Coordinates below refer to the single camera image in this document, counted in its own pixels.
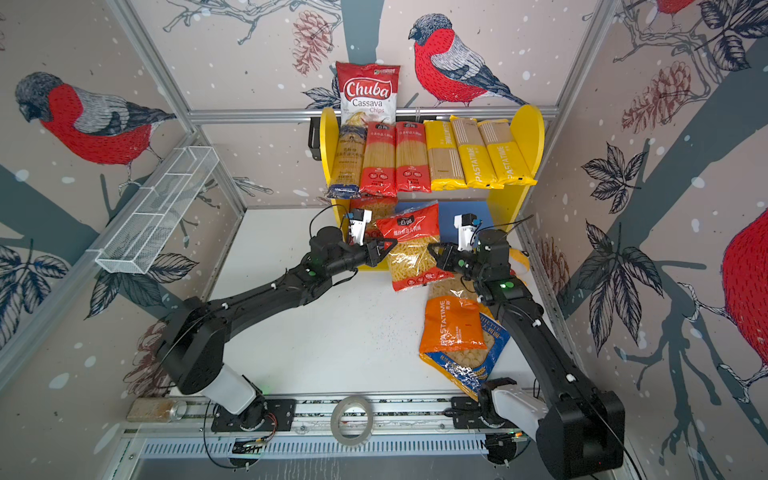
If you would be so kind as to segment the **red fusilli bag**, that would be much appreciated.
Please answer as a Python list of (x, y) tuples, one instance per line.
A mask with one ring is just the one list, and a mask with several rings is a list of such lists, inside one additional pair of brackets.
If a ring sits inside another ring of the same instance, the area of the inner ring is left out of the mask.
[(397, 245), (386, 256), (394, 291), (452, 277), (451, 273), (437, 266), (428, 251), (429, 244), (440, 242), (437, 202), (379, 219), (376, 226), (384, 238), (397, 241)]
[(363, 197), (352, 199), (352, 209), (369, 210), (372, 212), (371, 221), (366, 225), (366, 237), (380, 237), (381, 232), (376, 226), (376, 221), (391, 217), (395, 214), (398, 201), (393, 197)]

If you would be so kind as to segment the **red spaghetti pack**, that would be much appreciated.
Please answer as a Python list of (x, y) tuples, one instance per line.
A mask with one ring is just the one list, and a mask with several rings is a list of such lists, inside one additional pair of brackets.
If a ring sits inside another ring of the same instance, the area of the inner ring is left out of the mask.
[(416, 122), (396, 123), (396, 186), (399, 192), (431, 192), (425, 127)]
[(394, 125), (375, 123), (368, 126), (360, 180), (362, 195), (397, 196), (395, 143)]

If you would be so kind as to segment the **yellow spaghetti pack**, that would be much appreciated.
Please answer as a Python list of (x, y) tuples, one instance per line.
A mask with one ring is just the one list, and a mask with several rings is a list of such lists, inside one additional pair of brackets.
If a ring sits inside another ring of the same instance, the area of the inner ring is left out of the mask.
[(424, 122), (431, 190), (467, 189), (461, 158), (449, 121)]

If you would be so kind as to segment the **yellow Pastatime pack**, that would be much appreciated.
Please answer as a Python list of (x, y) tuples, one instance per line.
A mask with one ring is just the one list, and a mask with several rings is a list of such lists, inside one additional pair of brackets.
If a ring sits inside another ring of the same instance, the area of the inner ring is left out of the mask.
[(478, 123), (472, 118), (450, 117), (457, 150), (469, 188), (502, 189)]
[(507, 185), (533, 186), (536, 180), (525, 162), (507, 120), (485, 120), (478, 124), (496, 180), (493, 189)]

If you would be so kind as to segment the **blue gold spaghetti pack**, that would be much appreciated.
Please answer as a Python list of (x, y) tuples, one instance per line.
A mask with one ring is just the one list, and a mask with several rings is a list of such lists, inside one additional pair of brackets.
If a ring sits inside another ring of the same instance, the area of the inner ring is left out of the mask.
[(353, 199), (360, 196), (360, 179), (367, 140), (367, 124), (350, 119), (340, 128), (327, 196)]

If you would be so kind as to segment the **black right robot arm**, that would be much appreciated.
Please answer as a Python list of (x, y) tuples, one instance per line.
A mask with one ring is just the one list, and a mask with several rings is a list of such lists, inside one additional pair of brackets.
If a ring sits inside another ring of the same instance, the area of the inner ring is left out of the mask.
[(544, 309), (509, 262), (502, 230), (482, 230), (471, 250), (431, 243), (438, 268), (472, 282), (480, 302), (510, 334), (538, 381), (542, 398), (515, 381), (487, 381), (478, 403), (492, 424), (515, 424), (537, 444), (555, 479), (614, 470), (624, 463), (625, 409), (612, 391), (602, 391), (578, 368), (544, 321)]

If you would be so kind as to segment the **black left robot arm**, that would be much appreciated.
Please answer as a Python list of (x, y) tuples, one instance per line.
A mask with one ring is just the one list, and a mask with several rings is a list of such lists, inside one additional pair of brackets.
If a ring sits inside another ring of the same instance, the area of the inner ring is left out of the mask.
[(226, 343), (274, 315), (314, 302), (335, 285), (334, 276), (374, 267), (397, 245), (394, 238), (351, 245), (339, 228), (321, 228), (299, 264), (276, 280), (223, 299), (186, 300), (162, 333), (160, 367), (184, 395), (203, 395), (234, 415), (255, 408), (262, 393), (224, 363)]

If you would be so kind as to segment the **yellow shelf pink blue boards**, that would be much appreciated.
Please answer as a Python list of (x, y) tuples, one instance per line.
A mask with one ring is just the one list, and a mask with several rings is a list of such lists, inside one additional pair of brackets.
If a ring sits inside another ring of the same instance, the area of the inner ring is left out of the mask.
[[(320, 142), (321, 142), (322, 164), (323, 164), (324, 174), (326, 178), (326, 183), (328, 186), (330, 181), (330, 176), (331, 176), (333, 160), (336, 152), (337, 142), (340, 135), (340, 128), (343, 124), (339, 121), (334, 110), (331, 108), (323, 109), (320, 115), (320, 118), (321, 118)], [(406, 121), (406, 122), (416, 122), (424, 125), (425, 121), (426, 120), (421, 121), (419, 119), (416, 119), (414, 121)], [(538, 171), (538, 168), (543, 156), (544, 134), (545, 134), (543, 114), (537, 107), (531, 106), (531, 105), (525, 105), (521, 107), (514, 114), (512, 119), (507, 121), (509, 122), (510, 130), (514, 136), (515, 142), (518, 144), (520, 151), (522, 153), (522, 156), (525, 162), (527, 163), (528, 167), (530, 168), (531, 174), (535, 179), (535, 175)], [(470, 189), (470, 190), (486, 190), (489, 193), (488, 205), (489, 205), (489, 211), (491, 215), (489, 219), (484, 219), (474, 211), (469, 212), (469, 213), (475, 214), (481, 220), (481, 224), (478, 230), (484, 229), (484, 228), (489, 228), (489, 229), (512, 228), (514, 225), (514, 220), (517, 217), (522, 207), (523, 200), (525, 199), (531, 187), (532, 186), (515, 186), (515, 185), (507, 185), (502, 189), (476, 189), (476, 188), (468, 187), (467, 189)], [(418, 206), (411, 206), (403, 202), (402, 199), (406, 193), (408, 192), (399, 192), (397, 190), (397, 196), (394, 197), (398, 201), (395, 208), (395, 214), (399, 214), (409, 208), (422, 208)], [(363, 197), (380, 197), (380, 196), (362, 195), (360, 192), (360, 196), (357, 198), (363, 198)], [(352, 210), (350, 206), (351, 200), (352, 199), (331, 199), (332, 203), (338, 204), (341, 207), (340, 210), (337, 211), (336, 215), (337, 215), (337, 219), (340, 227), (344, 228), (346, 231), (345, 236), (347, 241), (348, 241), (348, 235), (349, 235), (349, 221), (347, 218), (347, 214)], [(447, 208), (439, 207), (439, 215), (447, 214), (448, 212), (449, 211)], [(441, 240), (450, 241), (450, 242), (452, 241), (457, 244), (458, 238), (457, 238), (456, 228), (445, 227), (442, 224), (440, 224), (440, 222), (439, 222), (439, 226), (440, 226), (440, 241)], [(476, 238), (478, 236), (477, 234), (478, 230), (475, 233), (474, 242), (476, 241)], [(365, 236), (365, 242), (367, 242), (370, 238), (377, 238), (377, 237)]]

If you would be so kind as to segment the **orange Pastatime pasta bag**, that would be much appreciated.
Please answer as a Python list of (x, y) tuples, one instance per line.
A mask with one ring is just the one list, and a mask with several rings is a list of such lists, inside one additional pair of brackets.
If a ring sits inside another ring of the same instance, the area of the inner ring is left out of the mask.
[(485, 347), (477, 294), (458, 278), (428, 286), (420, 353), (445, 353)]

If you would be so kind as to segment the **blue macaroni pasta bag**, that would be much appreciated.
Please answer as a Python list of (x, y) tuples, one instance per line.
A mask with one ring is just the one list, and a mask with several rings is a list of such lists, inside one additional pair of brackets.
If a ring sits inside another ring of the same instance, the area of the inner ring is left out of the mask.
[(510, 340), (509, 333), (486, 314), (485, 307), (481, 308), (479, 318), (484, 348), (419, 354), (423, 362), (434, 367), (473, 400), (478, 399), (481, 387), (488, 380)]

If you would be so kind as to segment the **yellow red plush toy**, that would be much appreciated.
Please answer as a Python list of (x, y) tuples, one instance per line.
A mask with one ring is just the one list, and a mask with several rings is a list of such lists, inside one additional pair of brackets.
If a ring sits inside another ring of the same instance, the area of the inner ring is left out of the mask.
[(521, 278), (531, 271), (531, 262), (526, 251), (511, 248), (508, 259), (510, 269), (516, 277)]

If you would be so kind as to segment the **red Chuba cassava chips bag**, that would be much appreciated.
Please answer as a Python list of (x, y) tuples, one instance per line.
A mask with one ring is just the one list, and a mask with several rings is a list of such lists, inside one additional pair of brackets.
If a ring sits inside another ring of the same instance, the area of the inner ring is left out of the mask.
[(400, 67), (336, 63), (341, 122), (394, 124)]

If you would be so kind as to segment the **clear tape roll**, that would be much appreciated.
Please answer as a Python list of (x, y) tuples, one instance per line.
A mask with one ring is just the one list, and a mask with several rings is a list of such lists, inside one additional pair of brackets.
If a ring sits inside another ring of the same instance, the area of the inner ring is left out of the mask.
[(365, 444), (373, 428), (373, 408), (364, 396), (352, 395), (342, 399), (331, 413), (331, 434), (344, 447), (356, 448)]

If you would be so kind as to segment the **cork-coloured block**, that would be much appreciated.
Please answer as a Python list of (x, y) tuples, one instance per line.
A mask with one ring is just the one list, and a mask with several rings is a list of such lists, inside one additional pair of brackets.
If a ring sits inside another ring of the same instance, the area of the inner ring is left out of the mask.
[(176, 402), (166, 398), (137, 398), (133, 401), (126, 420), (132, 423), (169, 423), (173, 420)]

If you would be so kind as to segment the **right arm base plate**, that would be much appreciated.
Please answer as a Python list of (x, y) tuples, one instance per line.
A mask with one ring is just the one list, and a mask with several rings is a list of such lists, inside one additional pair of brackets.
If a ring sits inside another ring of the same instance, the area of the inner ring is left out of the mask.
[(457, 430), (481, 430), (481, 429), (511, 429), (519, 430), (519, 427), (508, 421), (491, 421), (484, 417), (477, 401), (468, 396), (455, 396), (450, 398), (450, 405), (443, 411)]

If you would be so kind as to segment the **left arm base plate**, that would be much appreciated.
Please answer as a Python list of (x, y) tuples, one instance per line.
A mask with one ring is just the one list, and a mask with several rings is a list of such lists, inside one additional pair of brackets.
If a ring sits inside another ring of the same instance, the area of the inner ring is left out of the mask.
[(291, 398), (257, 398), (240, 414), (217, 405), (212, 414), (214, 433), (283, 432), (292, 428), (297, 401)]

